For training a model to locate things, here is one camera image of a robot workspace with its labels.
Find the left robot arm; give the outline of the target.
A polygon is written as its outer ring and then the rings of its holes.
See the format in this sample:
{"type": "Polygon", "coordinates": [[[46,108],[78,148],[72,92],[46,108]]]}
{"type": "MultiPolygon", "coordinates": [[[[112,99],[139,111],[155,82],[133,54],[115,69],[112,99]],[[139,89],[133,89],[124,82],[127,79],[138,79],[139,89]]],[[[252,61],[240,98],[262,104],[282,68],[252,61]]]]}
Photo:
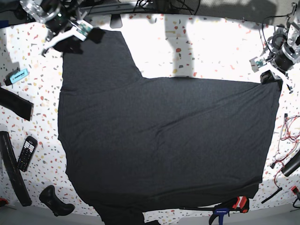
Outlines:
{"type": "Polygon", "coordinates": [[[261,24],[261,39],[264,49],[259,57],[250,60],[253,72],[260,74],[261,84],[282,81],[289,93],[293,93],[294,84],[288,72],[300,62],[300,3],[292,3],[292,11],[282,15],[286,24],[274,31],[269,38],[265,37],[261,24]]]}

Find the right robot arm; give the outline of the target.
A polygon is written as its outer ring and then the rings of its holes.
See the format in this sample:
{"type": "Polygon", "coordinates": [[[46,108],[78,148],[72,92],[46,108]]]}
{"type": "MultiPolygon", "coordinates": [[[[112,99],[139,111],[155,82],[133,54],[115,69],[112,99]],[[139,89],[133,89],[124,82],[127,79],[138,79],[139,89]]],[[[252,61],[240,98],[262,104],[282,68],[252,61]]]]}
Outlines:
{"type": "Polygon", "coordinates": [[[85,21],[88,13],[80,9],[82,3],[82,0],[72,0],[67,5],[61,0],[20,1],[23,10],[48,29],[42,56],[45,56],[50,48],[71,37],[100,43],[105,32],[85,21]]]}

